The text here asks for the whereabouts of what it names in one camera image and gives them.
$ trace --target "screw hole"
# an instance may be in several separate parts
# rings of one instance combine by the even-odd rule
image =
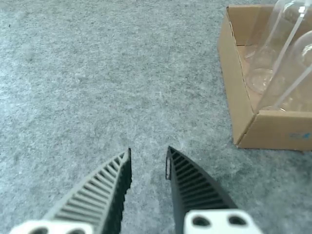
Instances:
[[[201,226],[201,227],[210,226],[209,220],[204,218],[204,217],[200,217],[200,216],[193,218],[193,224],[195,226]]]
[[[67,234],[85,234],[85,232],[82,229],[75,229],[75,230],[68,232]]]
[[[229,218],[229,222],[235,225],[241,225],[241,226],[246,225],[246,221],[238,216],[231,216]]]
[[[41,228],[36,228],[30,234],[47,234],[47,233],[48,233],[48,229],[41,227]]]

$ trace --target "box side wall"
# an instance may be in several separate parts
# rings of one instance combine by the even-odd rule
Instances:
[[[234,144],[237,144],[252,121],[254,114],[249,103],[236,42],[227,12],[222,23],[218,51],[232,120]]]
[[[252,33],[255,33],[255,27],[256,30],[263,31],[271,12],[271,5],[230,5],[228,14],[236,45],[246,45]]]
[[[301,113],[287,116],[287,113],[271,115],[270,111],[260,111],[238,147],[310,151],[312,117]]]

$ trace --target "gray carpet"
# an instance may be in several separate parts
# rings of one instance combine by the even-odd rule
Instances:
[[[312,154],[243,150],[216,50],[230,0],[2,0],[0,233],[130,146],[122,234],[172,234],[171,145],[266,234],[309,233]]]

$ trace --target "cardboard box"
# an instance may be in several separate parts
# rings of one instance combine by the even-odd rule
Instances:
[[[259,8],[228,6],[218,40],[234,144],[239,148],[312,150],[311,112],[254,111],[261,97],[245,83],[248,65],[243,54]],[[263,16],[263,26],[269,15]]]

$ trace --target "clear glass flask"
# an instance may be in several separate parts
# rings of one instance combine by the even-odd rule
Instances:
[[[258,109],[312,111],[312,31],[302,35],[292,46]]]
[[[291,43],[299,35],[312,29],[311,20],[308,20],[312,12],[311,2],[312,0],[277,1],[256,48],[247,48],[245,57],[250,60],[250,66],[246,83],[255,92],[262,94],[266,90]]]

